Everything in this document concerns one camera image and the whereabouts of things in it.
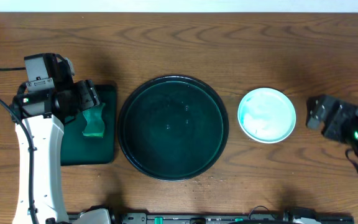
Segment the green sponge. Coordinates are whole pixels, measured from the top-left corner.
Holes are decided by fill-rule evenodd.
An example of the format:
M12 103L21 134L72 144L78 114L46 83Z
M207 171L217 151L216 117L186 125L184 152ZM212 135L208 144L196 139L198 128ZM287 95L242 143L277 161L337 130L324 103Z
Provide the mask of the green sponge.
M103 138L105 132L105 123L103 121L103 109L105 103L92 107L83 112L86 121L86 126L83 130L83 135L87 138Z

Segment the green stained plate front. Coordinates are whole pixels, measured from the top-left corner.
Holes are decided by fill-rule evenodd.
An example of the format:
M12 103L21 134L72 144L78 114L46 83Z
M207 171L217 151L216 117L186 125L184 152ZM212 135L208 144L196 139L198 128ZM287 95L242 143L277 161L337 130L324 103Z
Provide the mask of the green stained plate front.
M243 132L264 144L283 141L293 132L296 111L282 92L273 88L256 88L240 101L237 120Z

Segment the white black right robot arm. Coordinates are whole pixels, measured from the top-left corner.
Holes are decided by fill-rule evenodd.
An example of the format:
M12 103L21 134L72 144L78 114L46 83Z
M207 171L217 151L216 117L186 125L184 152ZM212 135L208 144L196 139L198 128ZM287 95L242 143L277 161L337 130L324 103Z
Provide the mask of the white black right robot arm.
M347 144L358 157L358 105L353 105L329 95L319 95L306 101L308 116L306 127L317 130L323 125L321 134L324 138ZM358 163L350 160L358 174Z

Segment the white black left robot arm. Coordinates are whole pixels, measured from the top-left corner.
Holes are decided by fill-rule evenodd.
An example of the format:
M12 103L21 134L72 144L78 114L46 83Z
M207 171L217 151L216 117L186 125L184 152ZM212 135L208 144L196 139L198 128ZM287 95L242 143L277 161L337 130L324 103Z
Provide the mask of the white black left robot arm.
M16 126L20 171L14 223L67 223L61 167L113 161L116 90L112 85L93 90L99 105L75 117L40 114Z

